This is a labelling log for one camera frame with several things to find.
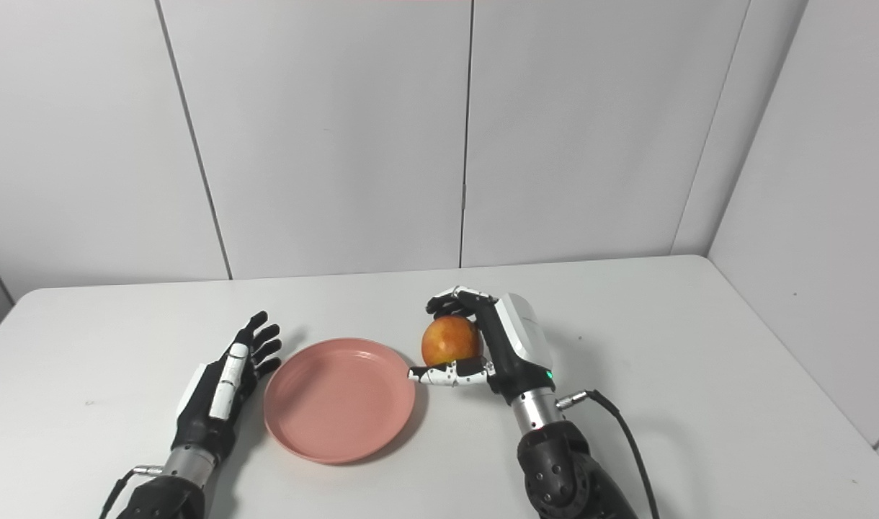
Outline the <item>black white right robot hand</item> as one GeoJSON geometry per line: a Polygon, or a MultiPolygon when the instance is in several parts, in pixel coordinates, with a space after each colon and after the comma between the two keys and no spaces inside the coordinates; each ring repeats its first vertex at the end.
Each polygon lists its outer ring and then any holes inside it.
{"type": "Polygon", "coordinates": [[[432,386],[486,383],[511,404],[530,391],[555,391],[553,361],[535,310],[517,293],[496,298],[457,285],[427,302],[427,313],[464,316],[476,325],[486,352],[466,359],[408,369],[411,381],[432,386]]]}

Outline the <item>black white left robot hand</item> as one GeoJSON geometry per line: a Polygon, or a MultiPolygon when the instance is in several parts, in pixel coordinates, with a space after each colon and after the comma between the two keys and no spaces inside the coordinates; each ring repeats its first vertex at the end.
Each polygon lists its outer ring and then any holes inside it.
{"type": "Polygon", "coordinates": [[[230,456],[236,442],[236,421],[241,410],[261,380],[281,366],[278,357],[282,348],[282,340],[278,337],[280,327],[268,323],[265,310],[253,315],[246,325],[240,329],[222,355],[208,363],[196,378],[188,401],[177,415],[177,431],[172,441],[172,448],[193,447],[212,454],[216,463],[222,463],[230,456]],[[213,402],[220,381],[223,380],[223,369],[230,358],[230,351],[239,345],[243,348],[241,374],[229,378],[225,387],[233,387],[230,391],[230,407],[228,416],[219,417],[212,414],[213,402]]]}

